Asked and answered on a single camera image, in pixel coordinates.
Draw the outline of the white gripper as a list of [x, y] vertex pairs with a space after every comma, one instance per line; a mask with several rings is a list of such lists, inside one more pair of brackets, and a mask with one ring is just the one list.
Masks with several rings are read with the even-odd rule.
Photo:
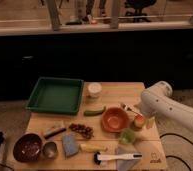
[[138, 109], [140, 113], [147, 118], [146, 128], [151, 129], [155, 124], [155, 110], [151, 107], [148, 107], [143, 102], [138, 104]]

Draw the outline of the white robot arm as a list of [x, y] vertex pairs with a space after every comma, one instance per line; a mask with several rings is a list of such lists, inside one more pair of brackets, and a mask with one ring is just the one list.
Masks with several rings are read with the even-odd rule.
[[156, 114], [171, 118], [193, 132], [193, 107], [171, 98], [173, 89], [166, 81], [145, 88], [140, 95], [139, 110], [147, 118]]

